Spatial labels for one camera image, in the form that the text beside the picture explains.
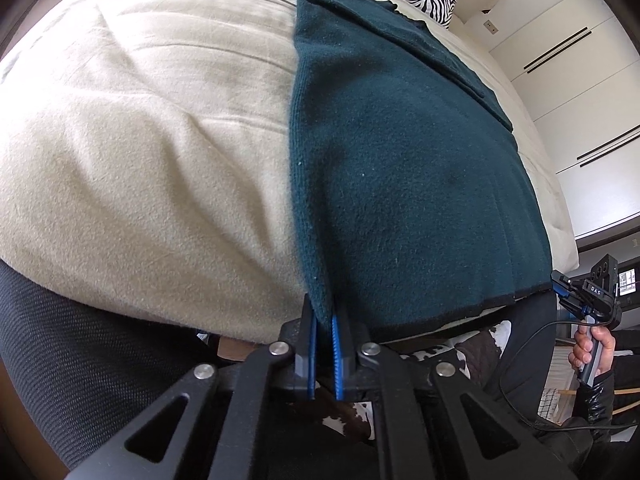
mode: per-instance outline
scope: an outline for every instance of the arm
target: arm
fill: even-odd
[[[602,356],[596,372],[593,387],[581,384],[575,396],[573,416],[580,416],[593,426],[608,426],[611,424],[614,399],[613,352],[616,340],[611,332],[603,326],[591,329],[594,338],[602,343]],[[586,335],[586,327],[579,326],[575,333],[574,351],[569,355],[569,362],[578,371],[582,364],[591,360],[592,343]],[[609,431],[592,430],[594,442],[607,440]]]

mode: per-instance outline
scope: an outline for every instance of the person's hand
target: person's hand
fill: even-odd
[[[600,354],[600,365],[596,370],[596,375],[604,374],[611,370],[613,364],[613,352],[616,349],[616,339],[611,335],[605,326],[594,326],[591,328],[591,335],[602,343],[602,353]],[[591,349],[593,343],[587,337],[587,327],[578,325],[575,333],[574,351],[569,354],[569,362],[577,372],[583,364],[591,361]]]

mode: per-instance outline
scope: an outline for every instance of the screw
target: screw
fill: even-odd
[[[211,365],[198,365],[194,368],[193,375],[197,379],[209,379],[215,371],[216,369]]]
[[[454,373],[456,373],[456,367],[451,363],[442,361],[436,365],[436,373],[440,377],[451,377]]]
[[[364,345],[361,346],[360,351],[364,355],[373,357],[374,355],[378,355],[380,353],[380,345],[377,345],[375,343],[364,343]]]
[[[269,352],[271,355],[284,355],[289,351],[289,345],[284,341],[276,341],[269,345]]]

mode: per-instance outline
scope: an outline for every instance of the white cabinet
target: white cabinet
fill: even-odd
[[[513,81],[535,121],[640,59],[618,20],[609,18],[588,36]]]
[[[627,132],[628,137],[640,128],[640,61],[544,115],[535,124],[556,172],[599,156],[625,140],[620,136]]]
[[[564,170],[564,192],[576,238],[640,214],[640,132],[619,149]]]
[[[491,51],[510,81],[613,17],[602,0],[563,0]]]

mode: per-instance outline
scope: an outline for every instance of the dark green knit fabric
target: dark green knit fabric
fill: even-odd
[[[319,322],[377,340],[549,288],[551,254],[497,99],[390,2],[298,0],[290,169]]]

